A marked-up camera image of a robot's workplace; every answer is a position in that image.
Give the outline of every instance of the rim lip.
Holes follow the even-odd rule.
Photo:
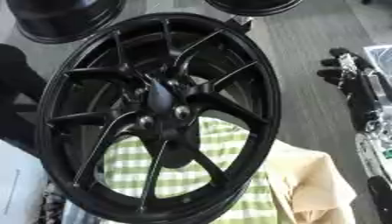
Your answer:
[[[247,17],[266,17],[275,14],[279,14],[285,11],[288,11],[299,4],[302,3],[303,0],[290,0],[288,3],[281,4],[276,7],[271,7],[268,9],[246,9],[246,8],[233,8],[228,4],[220,3],[217,0],[206,0],[214,8],[225,11],[230,14],[235,14],[238,16],[247,16]]]
[[[81,46],[78,50],[76,50],[63,63],[63,65],[60,67],[58,72],[51,78],[49,84],[46,86],[45,92],[43,94],[41,103],[39,104],[39,108],[38,108],[38,127],[36,132],[37,133],[36,144],[38,146],[39,154],[44,168],[48,171],[48,173],[50,174],[50,176],[52,177],[55,183],[61,183],[59,187],[64,192],[64,194],[79,207],[82,207],[88,210],[90,213],[97,214],[106,219],[127,222],[130,221],[130,219],[134,219],[135,217],[124,213],[118,213],[116,214],[116,217],[114,217],[111,212],[108,212],[105,209],[105,207],[110,207],[110,206],[102,205],[102,204],[98,206],[95,202],[100,201],[100,199],[92,197],[91,194],[88,194],[82,190],[75,189],[71,185],[67,185],[66,183],[64,183],[63,180],[60,180],[60,178],[56,175],[56,171],[50,169],[52,167],[50,162],[51,157],[48,157],[44,152],[50,150],[50,146],[52,143],[46,141],[44,139],[44,136],[46,136],[46,133],[48,132],[48,128],[46,127],[46,120],[47,120],[46,116],[48,115],[48,113],[50,113],[49,111],[52,111],[52,107],[53,107],[53,103],[51,102],[51,99],[53,98],[53,91],[55,91],[53,89],[56,88],[59,84],[61,84],[61,82],[63,81],[61,79],[61,75],[64,73],[64,71],[68,69],[68,67],[70,67],[70,65],[75,66],[77,63],[79,63],[81,59],[83,59],[88,53],[90,53],[99,44],[101,44],[102,40],[105,40],[105,37],[112,31],[121,29],[127,24],[131,25],[131,23],[137,23],[137,21],[140,21],[142,19],[149,20],[149,19],[157,19],[157,18],[164,18],[164,17],[171,18],[171,19],[183,18],[183,19],[190,19],[190,20],[199,20],[199,21],[201,20],[201,21],[209,22],[210,24],[218,25],[219,27],[225,27],[227,28],[227,31],[234,36],[234,39],[237,39],[236,42],[238,45],[246,46],[246,48],[252,49],[251,52],[248,53],[249,56],[251,56],[254,59],[258,59],[260,62],[262,62],[262,66],[260,66],[259,70],[260,70],[260,74],[263,74],[263,79],[267,83],[265,84],[265,87],[267,87],[268,90],[266,91],[267,93],[269,93],[268,96],[269,98],[267,103],[269,104],[268,114],[270,116],[269,117],[270,123],[268,125],[268,128],[266,128],[266,133],[263,134],[264,142],[262,145],[259,145],[260,148],[263,148],[263,150],[259,150],[260,162],[257,163],[255,162],[253,166],[247,167],[243,172],[249,175],[247,177],[245,176],[240,177],[238,182],[246,183],[247,180],[250,179],[251,175],[253,175],[257,171],[257,169],[260,167],[260,165],[268,155],[270,151],[270,147],[277,135],[277,131],[280,123],[280,117],[281,117],[280,91],[277,82],[277,77],[275,76],[272,66],[268,61],[267,57],[264,55],[264,53],[258,48],[258,46],[250,38],[248,38],[243,33],[235,31],[232,27],[230,27],[227,24],[224,24],[219,20],[212,19],[210,17],[204,17],[197,14],[192,14],[192,13],[156,13],[156,14],[144,15],[141,17],[135,17],[123,21],[119,24],[113,25],[105,30],[102,30],[99,33],[97,33],[94,37],[92,37],[87,43]],[[232,194],[233,192],[228,193],[228,191],[225,191],[222,194],[215,197],[214,199],[212,199],[211,202],[209,203],[217,204],[220,201],[226,200],[227,198],[232,196]],[[83,198],[83,196],[88,196],[92,201],[85,200],[86,197]],[[169,221],[167,223],[184,223],[182,221],[186,220],[187,218],[188,217],[179,218],[175,221]]]
[[[54,45],[54,44],[65,44],[69,42],[74,42],[79,39],[84,39],[93,36],[95,35],[95,32],[98,29],[105,28],[106,26],[110,25],[110,23],[112,23],[118,17],[118,15],[120,15],[120,13],[123,11],[126,2],[125,0],[116,0],[116,1],[118,1],[118,4],[112,10],[107,9],[102,13],[104,16],[101,20],[97,21],[97,23],[91,24],[90,27],[88,27],[85,31],[82,31],[80,33],[53,38],[53,37],[39,36],[31,32],[28,32],[20,23],[17,23],[17,29],[27,39],[41,44]]]

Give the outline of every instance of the green checkered cloth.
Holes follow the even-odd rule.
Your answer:
[[[223,171],[226,170],[246,143],[249,132],[232,123],[209,117],[201,117],[199,126],[200,150]],[[137,137],[122,140],[112,145],[104,156],[106,184],[118,193],[140,197],[150,164],[151,156]],[[159,198],[167,198],[194,191],[210,180],[208,172],[192,161],[179,169],[163,168],[155,191]],[[103,220],[102,223],[114,222]],[[277,210],[263,168],[252,178],[240,200],[213,223],[278,223]]]

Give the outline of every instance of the wheel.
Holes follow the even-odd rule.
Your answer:
[[[230,14],[265,17],[290,10],[299,5],[302,0],[206,0],[206,2],[216,9]]]
[[[198,146],[198,119],[209,110],[249,129],[225,171]],[[53,181],[91,214],[126,223],[208,223],[241,197],[279,121],[277,78],[248,37],[209,17],[151,14],[98,32],[64,63],[40,103],[37,145]],[[151,156],[140,197],[111,191],[97,177],[106,149],[129,136]],[[179,156],[165,156],[173,152]],[[157,197],[159,171],[190,161],[211,180],[192,192]]]
[[[59,44],[83,39],[121,12],[123,0],[7,0],[17,28],[32,41]]]

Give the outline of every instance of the gray carpet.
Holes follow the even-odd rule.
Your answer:
[[[190,11],[228,18],[202,0],[132,0],[117,20],[156,11]],[[0,7],[0,12],[1,19],[11,21],[4,7]],[[320,69],[319,61],[328,56],[329,48],[344,46],[361,52],[363,46],[373,44],[363,24],[344,0],[305,0],[282,15],[258,18],[249,35],[270,57],[282,86],[283,121],[279,139],[331,154],[340,172],[359,194],[353,203],[357,222],[377,224],[365,173],[354,152],[354,131],[345,101],[336,87],[324,83],[315,74]],[[83,42],[40,45],[21,37],[15,28],[0,28],[0,41],[24,50],[31,66],[47,79]]]
[[[360,195],[353,208],[358,223],[379,223],[368,199],[366,176],[355,155],[354,131],[345,100],[316,71],[328,49],[361,52],[372,40],[342,0],[309,0],[282,15],[266,17],[268,49],[282,85],[283,121],[279,138],[328,152]]]

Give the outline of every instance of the beige cloth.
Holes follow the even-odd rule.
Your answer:
[[[355,223],[353,188],[331,157],[275,141],[264,163],[276,200],[292,224]]]

